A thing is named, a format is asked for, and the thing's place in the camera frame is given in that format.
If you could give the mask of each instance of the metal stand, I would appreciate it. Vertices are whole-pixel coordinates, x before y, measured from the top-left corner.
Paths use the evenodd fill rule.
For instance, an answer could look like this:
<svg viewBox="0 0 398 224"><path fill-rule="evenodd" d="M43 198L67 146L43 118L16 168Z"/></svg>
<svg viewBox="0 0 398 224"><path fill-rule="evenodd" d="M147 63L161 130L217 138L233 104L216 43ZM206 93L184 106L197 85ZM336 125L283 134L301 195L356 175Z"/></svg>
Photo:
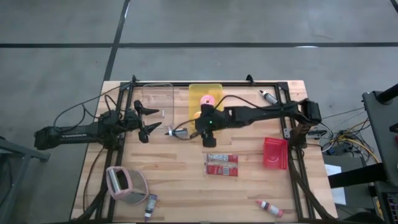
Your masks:
<svg viewBox="0 0 398 224"><path fill-rule="evenodd" d="M38 158L41 162L47 162L50 154L41 153L33 149L29 149L23 146L18 146L17 144L13 144L11 142L6 141L4 138L0 138L0 164L3 164L2 161L5 162L6 156L18 156L21 157L22 163L19 167L19 171L16 177L11 183L11 189L9 193L6 195L6 200L2 205L2 210L0 210L0 223L7 223L10 217L12 208L14 207L15 199L21 186L22 181L24 180L24 176L29 165L29 161L31 158Z"/></svg>

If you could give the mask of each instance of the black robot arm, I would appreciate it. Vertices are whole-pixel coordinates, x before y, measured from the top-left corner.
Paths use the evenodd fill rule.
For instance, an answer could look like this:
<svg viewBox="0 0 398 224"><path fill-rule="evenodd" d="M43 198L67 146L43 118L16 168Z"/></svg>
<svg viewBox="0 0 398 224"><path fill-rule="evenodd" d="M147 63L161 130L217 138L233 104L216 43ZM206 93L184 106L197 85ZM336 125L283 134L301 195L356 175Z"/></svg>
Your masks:
<svg viewBox="0 0 398 224"><path fill-rule="evenodd" d="M127 109L123 119L116 110L107 111L95 122L85 126L45 127L35 133L34 146L39 150L51 149L60 144L98 142L110 150L118 149L118 135L126 131L139 129L139 139L148 142L150 134L161 122L146 126L142 115L156 113L159 110L144 108L139 100L134 102L134 110Z"/></svg>
<svg viewBox="0 0 398 224"><path fill-rule="evenodd" d="M203 146L215 147L216 139L213 131L226 128L242 128L255 121L290 117L299 122L291 130L289 145L306 147L305 136L312 126L319 124L322 119L318 103L305 99L300 102L291 101L283 105L272 105L257 108L247 106L227 106L223 111L215 110L212 105L201 105L201 115L195 120L195 135L201 135Z"/></svg>

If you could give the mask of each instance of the pink toy donut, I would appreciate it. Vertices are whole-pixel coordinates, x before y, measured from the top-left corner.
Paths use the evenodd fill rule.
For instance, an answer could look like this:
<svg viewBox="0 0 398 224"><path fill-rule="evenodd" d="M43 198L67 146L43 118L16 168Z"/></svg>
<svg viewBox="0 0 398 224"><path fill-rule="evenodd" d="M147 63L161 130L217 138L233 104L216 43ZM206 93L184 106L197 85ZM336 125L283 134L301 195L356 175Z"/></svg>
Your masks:
<svg viewBox="0 0 398 224"><path fill-rule="evenodd" d="M210 95L204 95L201 99L200 99L200 104L209 104L209 105L213 105L214 106L214 97L210 96Z"/></svg>

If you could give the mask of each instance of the electrical cable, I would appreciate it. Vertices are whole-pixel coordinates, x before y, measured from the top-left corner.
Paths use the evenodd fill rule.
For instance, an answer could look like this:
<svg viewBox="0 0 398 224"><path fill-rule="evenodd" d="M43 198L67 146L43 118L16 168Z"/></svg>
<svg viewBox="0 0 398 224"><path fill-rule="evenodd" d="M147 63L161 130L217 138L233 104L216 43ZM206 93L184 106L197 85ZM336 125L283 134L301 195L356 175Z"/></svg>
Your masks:
<svg viewBox="0 0 398 224"><path fill-rule="evenodd" d="M262 107L260 107L260 106L258 106L258 105L255 105L254 103L249 102L248 100L245 100L244 98L241 98L240 96L236 96L236 95L225 95L224 97L222 97L222 99L220 100L220 102L218 102L218 104L214 107L214 110L217 109L217 107L218 107L218 106L225 100L225 98L227 98L227 97L237 98L237 99L239 99L239 100L241 100L241 101L243 101L243 102L245 102L245 103L247 103L247 104L249 104L249 105L251 105L251 106L257 108L257 109L264 110L264 111L278 111L278 110L281 110L281 109L284 109L284 108L285 108L285 107L284 107L285 105L282 105L281 108L273 108L273 109L270 109L270 108L262 108Z"/></svg>
<svg viewBox="0 0 398 224"><path fill-rule="evenodd" d="M357 127L357 126L359 126L359 125L361 125L361 124L362 124L362 127L361 127L360 129L362 129L363 126L365 126L365 123L368 122L368 121L369 121L369 117L366 118L366 120L365 120L364 122L361 122L361 123L359 123L359 124L357 124L357 125L354 125L353 127L347 129L347 131L345 131L345 132L348 133L349 131L351 131L352 129L354 129L355 127Z"/></svg>
<svg viewBox="0 0 398 224"><path fill-rule="evenodd" d="M322 118L322 120L324 120L324 119L328 119L328 118L332 118L332 117L334 117L334 116L339 116L339 115L342 115L342 114L346 114L346 113L354 112L354 111L357 111L357 110L360 110L360 109L363 109L363 108L364 108L364 107L357 108L357 109L353 109L353 110L346 111L346 112L342 112L342 113L338 113L338 114L334 114L334 115L331 115L331 116L327 116L327 117L324 117L324 118Z"/></svg>
<svg viewBox="0 0 398 224"><path fill-rule="evenodd" d="M354 115L354 116L350 116L348 119L344 120L344 121L341 122L340 124L337 124L334 128L332 128L332 130L336 129L338 126L344 124L345 122L347 122L347 121L349 121L349 120L355 118L356 116L361 115L361 114L363 114L363 113L365 113L365 112L366 112L366 111L362 111L362 112L360 112L360 113L358 113L358 114L356 114L356 115Z"/></svg>
<svg viewBox="0 0 398 224"><path fill-rule="evenodd" d="M331 129L328 126L326 126L322 122L320 124L318 124L318 125L321 126L321 127L324 127L330 133L330 136L331 136L330 138L333 139L333 136L334 136L333 131L331 131Z"/></svg>
<svg viewBox="0 0 398 224"><path fill-rule="evenodd" d="M70 131L70 130L75 129L75 128L76 128L77 126L79 126L79 124L81 124L81 123L83 122L83 120L84 120L85 112L86 112L85 107L83 107L83 119L81 119L79 123L77 123L76 125L74 125L74 126L68 128L68 129L65 129L65 130L59 129L59 128L57 127L57 120L59 119L59 117L61 117L61 115L63 115L64 113L66 113L66 112L68 112L68 111L70 111L70 110L76 108L77 106L84 105L85 103L90 102L90 101L93 101L93 100L95 100L95 99L97 99L97 98L99 98L99 97L101 97L101 96L103 96L103 95L109 93L109 92L112 91L112 90L115 90L115 89L117 89L117 88L121 88L122 86L130 85L130 84L131 84L131 82L124 83L124 84L119 85L119 86L117 86L117 87L114 87L114 88L112 88L112 89L110 89L110 90L108 90L108 91L106 91L106 92L104 92L104 93L102 93L102 94L100 94L100 95L94 97L94 98L91 98L91 99L89 99L89 100L86 100L86 101L84 101L84 102L82 102L82 103L78 103L78 104L76 104L76 105L74 105L74 106L71 106L71 107L69 107L68 109L62 111L60 114L58 114L58 116L55 118L55 120L54 120L54 122L53 122L53 128L54 128L54 130L56 130L56 132L58 132L58 133L62 133L62 132L65 132L65 131Z"/></svg>
<svg viewBox="0 0 398 224"><path fill-rule="evenodd" d="M354 115L354 116L352 116L352 117L346 119L345 121L343 121L343 122L340 123L339 125L345 123L345 122L348 121L349 119L354 118L355 116L357 116L357 115L359 115L359 114L361 114L361 113L358 113L358 114L356 114L356 115ZM354 125L353 127L349 128L349 129L347 129L347 130L352 130L353 128L355 128L355 127L357 127L357 126L359 126L359 125L361 125L361 124L364 125L368 119L369 119L369 118L367 118L365 121L363 121L363 122L361 122L361 123L359 123L359 124ZM361 127L361 129L357 130L356 132L358 133L358 132L360 132L360 131L362 131L362 130L363 130L363 126ZM328 143L326 143L325 145L323 145L323 147L325 147L327 144L330 144L329 147L326 148L326 149L322 149L322 152L327 152L329 149L331 149L331 148L333 147L333 145L334 145L334 143L335 143L333 140L336 141L336 140L339 139L340 137L344 136L345 134L349 134L349 133L350 133L350 132L345 131L344 133L338 134L337 137L336 137L335 139L331 138L330 141L329 141Z"/></svg>
<svg viewBox="0 0 398 224"><path fill-rule="evenodd" d="M8 173L9 173L9 178L10 178L10 187L7 190L7 193L5 194L4 198L1 199L0 201L0 208L2 207L3 203L6 201L8 195L10 194L10 191L12 189L13 179L12 179L12 171L11 171L11 163L9 158L7 158L7 165L8 165Z"/></svg>
<svg viewBox="0 0 398 224"><path fill-rule="evenodd" d="M85 199L86 199L86 192L87 192L88 182L90 181L91 173L93 172L94 166L97 163L97 160L100 157L100 155L101 155L103 150L104 150L104 147L102 147L102 149L99 151L99 153L95 157L95 159L93 161L93 164L90 167L90 171L88 172L87 181L86 181L86 184L85 184L85 188L83 190L83 213L86 211Z"/></svg>
<svg viewBox="0 0 398 224"><path fill-rule="evenodd" d="M305 156L305 152L302 148L300 148L300 152L301 152L301 157L304 158Z"/></svg>
<svg viewBox="0 0 398 224"><path fill-rule="evenodd" d="M377 157L373 154L373 152L372 152L370 149L368 149L368 147L366 147L366 146L364 146L363 144L361 144L360 142L357 142L357 141L355 141L355 140L348 139L348 138L339 139L339 141L340 141L340 140L342 140L342 141L350 141L350 142L353 142L353 143L355 143L355 144L361 146L363 149L367 150L367 152L370 153L370 155L373 156L374 160L376 160L377 163L380 163L379 159L377 159Z"/></svg>
<svg viewBox="0 0 398 224"><path fill-rule="evenodd" d="M86 109L85 105L82 105L82 107L84 108L85 112L86 112L88 115L90 115L92 118L101 119L100 117L96 117L96 116L92 115L92 114Z"/></svg>

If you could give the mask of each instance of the small bottle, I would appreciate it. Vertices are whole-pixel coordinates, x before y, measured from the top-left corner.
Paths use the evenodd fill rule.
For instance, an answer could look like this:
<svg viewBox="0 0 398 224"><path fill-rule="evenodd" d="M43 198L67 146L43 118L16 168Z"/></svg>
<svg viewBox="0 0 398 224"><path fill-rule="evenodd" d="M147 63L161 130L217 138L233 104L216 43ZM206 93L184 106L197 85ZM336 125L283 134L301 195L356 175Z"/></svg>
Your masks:
<svg viewBox="0 0 398 224"><path fill-rule="evenodd" d="M175 130L170 129L164 135L185 137L185 136L188 136L188 129L187 128L180 128L180 129L175 129Z"/></svg>
<svg viewBox="0 0 398 224"><path fill-rule="evenodd" d="M157 195L154 195L154 194L150 194L148 197L148 204L147 204L147 207L145 208L145 215L144 215L145 222L148 221L148 219L152 215L152 212L155 209L156 199L157 199Z"/></svg>
<svg viewBox="0 0 398 224"><path fill-rule="evenodd" d="M273 97L271 94L267 93L266 91L260 90L260 94L262 95L262 97L264 97L264 99L266 99L268 103L272 105L278 104L277 99L275 99L275 97Z"/></svg>
<svg viewBox="0 0 398 224"><path fill-rule="evenodd" d="M279 209L279 208L271 205L268 202L265 202L262 200L256 200L256 203L264 210L267 210L269 213L271 213L279 218L282 217L282 215L284 214L284 211L282 209Z"/></svg>

